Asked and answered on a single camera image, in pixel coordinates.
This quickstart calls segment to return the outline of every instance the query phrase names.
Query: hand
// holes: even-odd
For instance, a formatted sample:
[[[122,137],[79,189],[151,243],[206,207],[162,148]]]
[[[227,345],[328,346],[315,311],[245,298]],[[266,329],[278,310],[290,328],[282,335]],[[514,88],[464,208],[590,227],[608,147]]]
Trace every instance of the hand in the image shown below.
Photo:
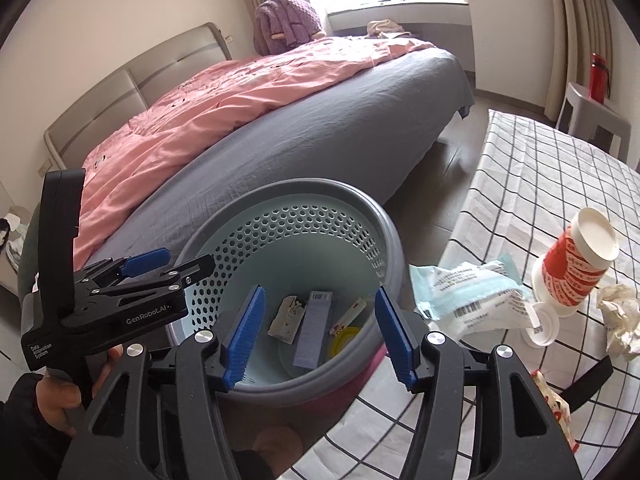
[[[98,380],[92,388],[95,397],[104,381],[113,370],[116,362],[122,356],[122,345],[107,350],[107,362],[102,367]],[[74,436],[76,429],[71,426],[66,418],[65,410],[77,408],[81,403],[80,389],[72,383],[62,381],[59,378],[45,375],[36,384],[36,402],[44,420],[52,428]]]

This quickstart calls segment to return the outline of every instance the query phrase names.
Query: pink duvet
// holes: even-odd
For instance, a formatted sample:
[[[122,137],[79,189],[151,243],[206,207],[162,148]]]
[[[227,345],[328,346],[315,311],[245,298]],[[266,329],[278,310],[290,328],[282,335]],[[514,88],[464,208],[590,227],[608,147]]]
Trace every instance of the pink duvet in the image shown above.
[[[76,269],[163,182],[235,129],[360,70],[430,46],[408,38],[324,38],[279,56],[222,62],[195,75],[87,156]]]

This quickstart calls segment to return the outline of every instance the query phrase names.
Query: trash can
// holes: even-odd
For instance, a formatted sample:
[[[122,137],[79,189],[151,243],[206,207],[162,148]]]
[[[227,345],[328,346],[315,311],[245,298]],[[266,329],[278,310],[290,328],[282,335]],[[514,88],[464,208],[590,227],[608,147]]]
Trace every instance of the trash can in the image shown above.
[[[177,264],[212,254],[215,272],[185,290],[189,315],[168,326],[180,344],[236,308],[253,285],[266,292],[266,314],[235,400],[293,406],[321,397],[354,378],[383,343],[372,301],[352,325],[358,335],[337,356],[305,372],[292,365],[295,344],[267,334],[284,297],[333,293],[331,323],[358,298],[385,285],[400,292],[404,256],[391,219],[352,186],[308,178],[277,182],[236,199],[191,237]]]

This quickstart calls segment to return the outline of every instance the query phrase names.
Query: purple blanket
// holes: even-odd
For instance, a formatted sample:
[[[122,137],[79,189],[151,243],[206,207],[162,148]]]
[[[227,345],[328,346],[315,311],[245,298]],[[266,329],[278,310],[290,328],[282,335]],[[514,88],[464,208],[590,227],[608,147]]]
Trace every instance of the purple blanket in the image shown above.
[[[318,14],[305,0],[267,0],[255,9],[254,47],[261,56],[283,54],[324,36]]]

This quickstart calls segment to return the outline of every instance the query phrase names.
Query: red water bottle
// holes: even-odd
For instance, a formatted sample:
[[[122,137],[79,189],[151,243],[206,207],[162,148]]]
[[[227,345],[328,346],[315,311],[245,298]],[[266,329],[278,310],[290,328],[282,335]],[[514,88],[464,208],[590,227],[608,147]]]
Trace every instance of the red water bottle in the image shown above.
[[[589,97],[594,101],[604,104],[604,96],[607,91],[607,60],[598,54],[591,55],[591,77],[589,81]]]

